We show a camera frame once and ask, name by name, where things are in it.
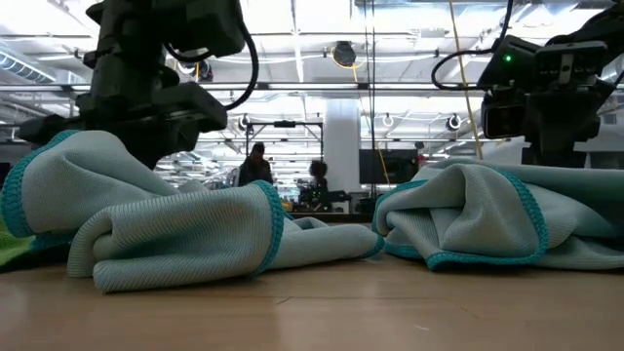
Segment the microfiber cloth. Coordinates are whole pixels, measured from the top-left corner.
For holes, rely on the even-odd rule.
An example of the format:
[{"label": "microfiber cloth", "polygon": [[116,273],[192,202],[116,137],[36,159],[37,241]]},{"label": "microfiber cloth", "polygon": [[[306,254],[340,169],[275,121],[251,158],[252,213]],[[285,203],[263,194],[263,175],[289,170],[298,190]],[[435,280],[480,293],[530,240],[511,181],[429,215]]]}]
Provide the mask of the microfiber cloth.
[{"label": "microfiber cloth", "polygon": [[7,229],[4,218],[0,216],[0,266],[30,251],[34,238],[16,238]]},{"label": "microfiber cloth", "polygon": [[384,250],[457,264],[624,267],[624,172],[448,160],[379,198]]},{"label": "microfiber cloth", "polygon": [[362,225],[290,220],[264,181],[174,188],[101,131],[58,134],[11,170],[2,194],[14,237],[34,238],[31,250],[71,242],[68,275],[93,277],[104,293],[365,258],[383,246]]}]

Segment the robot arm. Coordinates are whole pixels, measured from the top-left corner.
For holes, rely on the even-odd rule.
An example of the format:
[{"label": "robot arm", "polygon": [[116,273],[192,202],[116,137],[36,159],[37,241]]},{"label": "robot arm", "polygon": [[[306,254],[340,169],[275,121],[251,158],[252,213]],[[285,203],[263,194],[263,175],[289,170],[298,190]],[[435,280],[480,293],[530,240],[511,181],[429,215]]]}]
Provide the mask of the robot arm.
[{"label": "robot arm", "polygon": [[[166,155],[192,150],[200,133],[224,129],[227,110],[253,91],[257,52],[238,0],[104,0],[87,15],[100,31],[97,49],[84,57],[94,74],[90,91],[76,99],[80,117],[28,121],[20,126],[20,138],[43,144],[62,130],[105,130],[153,169]],[[246,43],[252,79],[227,106],[194,82],[179,84],[164,65],[164,49],[194,62],[240,53]],[[207,51],[192,58],[176,52],[201,48]]]},{"label": "robot arm", "polygon": [[574,33],[540,47],[512,35],[497,47],[478,86],[487,91],[482,125],[488,138],[525,136],[523,163],[582,168],[577,141],[595,137],[598,109],[616,89],[598,76],[624,53],[624,4],[589,19]]}]

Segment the yellow cable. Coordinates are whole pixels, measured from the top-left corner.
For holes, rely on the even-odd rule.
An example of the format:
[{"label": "yellow cable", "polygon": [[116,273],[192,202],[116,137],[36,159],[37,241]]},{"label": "yellow cable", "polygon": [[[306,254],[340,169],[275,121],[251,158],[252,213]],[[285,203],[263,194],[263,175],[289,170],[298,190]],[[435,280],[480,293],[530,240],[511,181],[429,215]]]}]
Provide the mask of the yellow cable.
[{"label": "yellow cable", "polygon": [[[455,35],[455,48],[457,51],[460,51],[459,48],[459,35],[457,34],[457,24],[455,24],[455,11],[453,9],[452,0],[448,0],[448,7],[450,8],[450,20],[452,21],[452,31]],[[461,72],[461,82],[464,87],[467,87],[466,83],[466,72],[464,71],[464,61],[462,56],[458,56],[459,59],[459,71]],[[475,144],[477,145],[477,157],[480,160],[484,159],[483,151],[481,150],[481,144],[479,143],[479,134],[477,133],[477,124],[475,123],[475,116],[472,113],[472,107],[470,106],[470,98],[468,97],[468,91],[464,91],[464,96],[466,97],[466,107],[468,108],[468,118],[470,118],[470,127],[472,129],[472,134],[475,136]]]},{"label": "yellow cable", "polygon": [[[356,69],[358,67],[352,67],[352,69],[353,69],[353,79],[355,80],[356,83],[358,83],[358,74],[356,73]],[[362,97],[359,97],[359,101],[360,101],[360,105],[362,105],[362,110],[364,111],[364,103],[362,102]],[[368,118],[365,118],[365,120],[367,121],[367,126],[369,126],[369,131],[370,131],[371,130],[371,122],[369,122]],[[388,171],[386,170],[386,162],[383,160],[383,154],[381,153],[381,147],[379,146],[379,142],[376,141],[375,145],[377,145],[377,152],[379,153],[379,160],[381,160],[381,168],[383,169],[383,175],[386,177],[386,181],[388,182],[388,185],[390,185],[390,177],[388,176]]]}]

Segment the table surface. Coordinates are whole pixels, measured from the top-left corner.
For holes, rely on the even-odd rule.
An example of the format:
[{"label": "table surface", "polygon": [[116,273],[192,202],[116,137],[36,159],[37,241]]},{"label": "table surface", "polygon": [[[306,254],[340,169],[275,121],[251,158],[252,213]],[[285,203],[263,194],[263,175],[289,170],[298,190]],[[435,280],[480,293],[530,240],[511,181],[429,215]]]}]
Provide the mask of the table surface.
[{"label": "table surface", "polygon": [[0,349],[618,350],[620,272],[431,273],[383,256],[102,295],[64,267],[0,276]]}]

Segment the person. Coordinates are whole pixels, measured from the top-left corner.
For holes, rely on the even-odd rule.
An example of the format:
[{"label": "person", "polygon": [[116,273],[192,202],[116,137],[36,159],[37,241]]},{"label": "person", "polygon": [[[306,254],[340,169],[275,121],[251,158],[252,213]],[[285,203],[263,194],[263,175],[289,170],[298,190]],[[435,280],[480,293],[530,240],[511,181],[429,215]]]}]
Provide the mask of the person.
[{"label": "person", "polygon": [[314,177],[314,187],[324,192],[328,191],[328,180],[325,175],[328,173],[328,164],[323,161],[312,161],[310,165],[310,175]]},{"label": "person", "polygon": [[264,160],[264,144],[253,145],[252,154],[241,165],[238,174],[238,186],[245,186],[255,180],[266,180],[273,184],[271,165]]}]

